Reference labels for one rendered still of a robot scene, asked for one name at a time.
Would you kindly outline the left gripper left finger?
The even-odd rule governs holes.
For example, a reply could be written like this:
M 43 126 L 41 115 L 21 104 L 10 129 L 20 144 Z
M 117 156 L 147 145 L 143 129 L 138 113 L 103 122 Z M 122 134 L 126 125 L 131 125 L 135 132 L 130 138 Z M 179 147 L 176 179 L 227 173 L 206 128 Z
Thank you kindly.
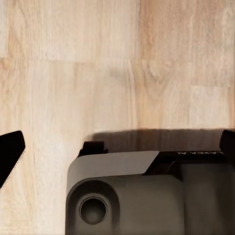
M 25 150 L 21 130 L 0 136 L 0 189 Z

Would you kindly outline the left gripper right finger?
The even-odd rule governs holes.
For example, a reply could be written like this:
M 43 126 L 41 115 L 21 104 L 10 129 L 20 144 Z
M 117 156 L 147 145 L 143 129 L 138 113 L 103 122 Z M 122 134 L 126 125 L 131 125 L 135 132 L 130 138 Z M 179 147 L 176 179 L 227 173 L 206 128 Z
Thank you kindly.
M 235 132 L 223 130 L 219 147 L 235 170 Z

